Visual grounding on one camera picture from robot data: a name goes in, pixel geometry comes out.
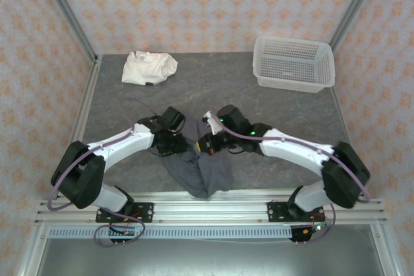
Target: white cloth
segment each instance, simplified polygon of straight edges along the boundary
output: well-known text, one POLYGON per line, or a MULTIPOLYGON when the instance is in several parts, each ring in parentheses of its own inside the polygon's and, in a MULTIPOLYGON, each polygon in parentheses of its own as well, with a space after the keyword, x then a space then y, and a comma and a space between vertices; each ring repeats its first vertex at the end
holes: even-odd
POLYGON ((137 51, 129 53, 122 82, 139 85, 158 84, 177 71, 177 61, 168 53, 137 51))

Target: metal base plate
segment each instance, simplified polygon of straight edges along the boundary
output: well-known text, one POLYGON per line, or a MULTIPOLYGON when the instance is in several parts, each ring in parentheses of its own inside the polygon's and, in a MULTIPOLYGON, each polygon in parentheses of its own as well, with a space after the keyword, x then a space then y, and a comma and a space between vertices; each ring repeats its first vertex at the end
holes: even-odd
POLYGON ((324 214, 323 208, 315 208, 311 212, 305 214, 301 219, 293 219, 287 209, 286 202, 270 202, 267 203, 267 215, 269 222, 323 222, 325 221, 325 216, 314 214, 324 214))
MULTIPOLYGON (((154 215, 154 203, 133 203, 133 216, 144 223, 152 223, 154 215)), ((96 213, 97 223, 128 223, 124 218, 114 216, 106 211, 99 209, 96 213)))

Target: gray mat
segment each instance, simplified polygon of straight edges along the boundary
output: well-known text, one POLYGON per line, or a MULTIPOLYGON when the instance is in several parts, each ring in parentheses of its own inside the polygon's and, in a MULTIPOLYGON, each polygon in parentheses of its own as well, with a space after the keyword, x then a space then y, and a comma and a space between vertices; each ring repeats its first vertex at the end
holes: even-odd
MULTIPOLYGON (((318 143, 336 144, 345 140, 332 94, 317 94, 259 87, 252 73, 253 53, 172 54, 177 73, 154 86, 121 82, 126 55, 105 55, 83 141, 95 142, 128 128, 118 106, 126 97, 139 97, 159 114, 172 105, 201 118, 213 109, 233 104, 252 123, 269 124, 280 131, 318 143)), ((137 103, 127 103, 133 120, 151 116, 137 103)), ((257 154, 229 157, 234 189, 280 189, 311 184, 319 178, 312 172, 280 160, 257 154)), ((117 163, 105 174, 105 182, 126 191, 182 191, 168 175, 162 160, 141 151, 117 163)))

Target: white plastic basket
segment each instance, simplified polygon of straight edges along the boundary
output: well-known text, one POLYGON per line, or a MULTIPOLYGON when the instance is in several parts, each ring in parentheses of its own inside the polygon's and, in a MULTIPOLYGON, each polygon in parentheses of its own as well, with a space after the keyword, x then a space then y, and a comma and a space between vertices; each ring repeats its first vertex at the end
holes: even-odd
POLYGON ((262 87, 317 93, 335 84, 334 56, 324 42, 260 36, 253 73, 262 87))

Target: patterned wallpaper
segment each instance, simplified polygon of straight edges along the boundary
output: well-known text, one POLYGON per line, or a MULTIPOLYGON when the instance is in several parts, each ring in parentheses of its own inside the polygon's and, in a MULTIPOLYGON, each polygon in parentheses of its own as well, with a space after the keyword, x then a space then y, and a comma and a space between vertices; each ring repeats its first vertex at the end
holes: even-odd
POLYGON ((351 0, 69 0, 96 53, 253 51, 259 35, 328 42, 351 0))
POLYGON ((414 271, 414 0, 367 0, 339 47, 336 91, 351 140, 387 199, 414 271))
POLYGON ((54 0, 0 2, 0 275, 15 275, 90 63, 54 0))

